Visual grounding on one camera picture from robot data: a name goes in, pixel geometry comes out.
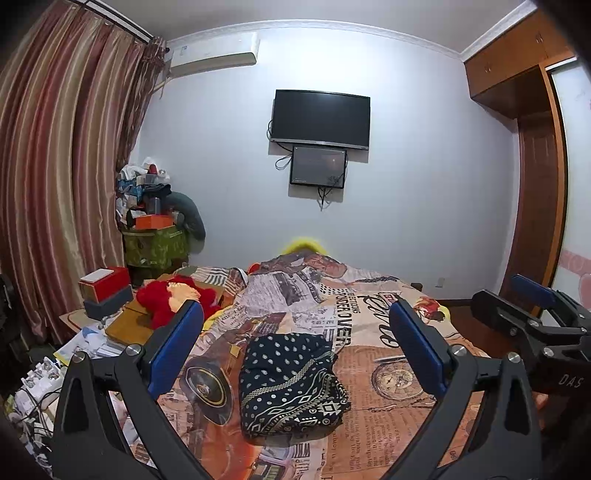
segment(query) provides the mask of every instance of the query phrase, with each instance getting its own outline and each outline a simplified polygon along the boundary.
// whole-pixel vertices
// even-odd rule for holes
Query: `television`
[[[369,149],[369,97],[277,90],[271,141]]]
[[[290,183],[342,189],[345,186],[347,152],[343,149],[295,145]]]

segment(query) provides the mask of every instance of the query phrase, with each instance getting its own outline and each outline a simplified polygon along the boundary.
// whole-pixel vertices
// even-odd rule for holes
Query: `wall-mounted air conditioner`
[[[197,40],[174,50],[170,75],[180,77],[207,70],[254,65],[261,40],[257,32]]]

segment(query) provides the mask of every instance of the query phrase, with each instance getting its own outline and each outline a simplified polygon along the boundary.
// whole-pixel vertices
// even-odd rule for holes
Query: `floor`
[[[501,358],[514,349],[507,338],[476,320],[470,312],[470,307],[448,308],[457,331],[491,357]]]

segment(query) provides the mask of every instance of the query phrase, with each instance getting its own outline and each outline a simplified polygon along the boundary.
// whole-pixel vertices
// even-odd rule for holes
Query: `bed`
[[[388,327],[394,293],[449,343],[484,355],[453,327],[449,311],[400,279],[304,251],[282,255],[248,278],[238,269],[178,273],[215,285],[228,306],[206,324],[173,389],[159,404],[189,450],[216,480],[374,480],[405,449],[434,406]],[[331,432],[247,441],[240,427],[238,374],[248,342],[270,333],[323,335],[338,354],[335,374],[352,408]],[[475,394],[442,463],[455,459],[478,412]],[[137,458],[150,458],[141,442]]]

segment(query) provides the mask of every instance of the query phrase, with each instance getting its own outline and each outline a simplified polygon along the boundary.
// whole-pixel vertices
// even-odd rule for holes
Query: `polka dot fabric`
[[[338,425],[351,404],[332,370],[336,358],[322,335],[273,334],[251,340],[239,377],[244,434]]]

